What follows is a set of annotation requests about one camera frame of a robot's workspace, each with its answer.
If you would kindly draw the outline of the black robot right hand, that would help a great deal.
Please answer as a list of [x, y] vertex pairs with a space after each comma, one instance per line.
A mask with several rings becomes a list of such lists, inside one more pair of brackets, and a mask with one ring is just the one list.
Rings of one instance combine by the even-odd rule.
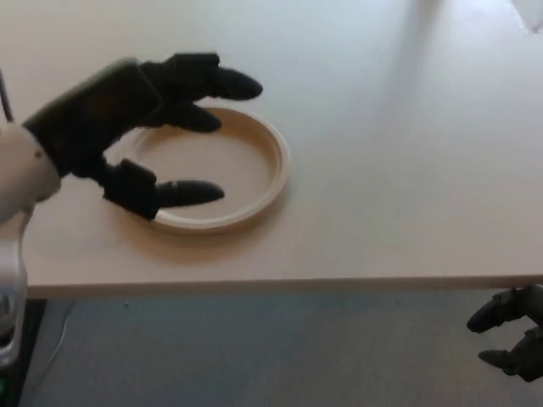
[[519, 376], [525, 382], [542, 378], [542, 286], [510, 288], [492, 296], [467, 321], [474, 333], [487, 332], [506, 322], [528, 317], [535, 326], [511, 350], [490, 349], [479, 358], [508, 376]]

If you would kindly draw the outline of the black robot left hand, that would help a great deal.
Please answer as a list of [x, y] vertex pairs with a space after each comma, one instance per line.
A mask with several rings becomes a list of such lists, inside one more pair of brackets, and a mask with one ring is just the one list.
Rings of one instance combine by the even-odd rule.
[[23, 126], [60, 177], [92, 179], [105, 200], [153, 220], [161, 209], [222, 199], [224, 190], [211, 181], [158, 182], [154, 172], [129, 159], [109, 164], [105, 151], [140, 127], [217, 131], [221, 121], [199, 107], [199, 100], [246, 101], [262, 92], [257, 80], [222, 67], [215, 53], [176, 53], [160, 62], [126, 59], [54, 99]]

